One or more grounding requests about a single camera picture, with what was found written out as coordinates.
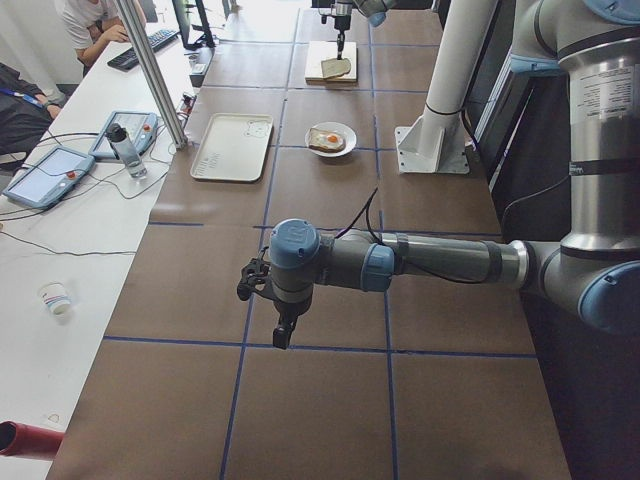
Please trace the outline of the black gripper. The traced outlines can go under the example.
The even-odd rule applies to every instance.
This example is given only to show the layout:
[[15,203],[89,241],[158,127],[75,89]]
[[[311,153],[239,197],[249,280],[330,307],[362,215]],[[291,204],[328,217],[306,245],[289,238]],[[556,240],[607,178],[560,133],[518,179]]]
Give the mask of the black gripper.
[[288,349],[299,316],[305,314],[312,302],[313,288],[305,287],[298,291],[287,291],[274,287],[274,305],[279,320],[272,333],[272,345],[278,349]]
[[331,17],[334,19],[334,28],[338,30],[337,34],[337,53],[336,58],[343,58],[343,50],[345,45],[345,31],[351,26],[353,2],[351,0],[334,0],[331,3]]

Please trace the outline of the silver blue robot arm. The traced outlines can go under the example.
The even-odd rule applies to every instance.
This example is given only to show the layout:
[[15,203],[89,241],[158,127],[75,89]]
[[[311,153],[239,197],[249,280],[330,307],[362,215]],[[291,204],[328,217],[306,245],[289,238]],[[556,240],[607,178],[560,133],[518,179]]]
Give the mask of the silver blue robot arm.
[[329,16],[334,19],[337,35],[337,59],[345,46],[345,33],[350,29],[352,10],[356,9],[371,25],[377,27],[386,19],[386,12],[397,5],[396,0],[336,0],[331,3]]
[[569,77],[571,229],[559,242],[509,244],[277,224],[258,274],[289,346],[317,284],[385,291],[395,275],[500,282],[543,296],[602,331],[639,331],[639,5],[520,1],[512,67]]

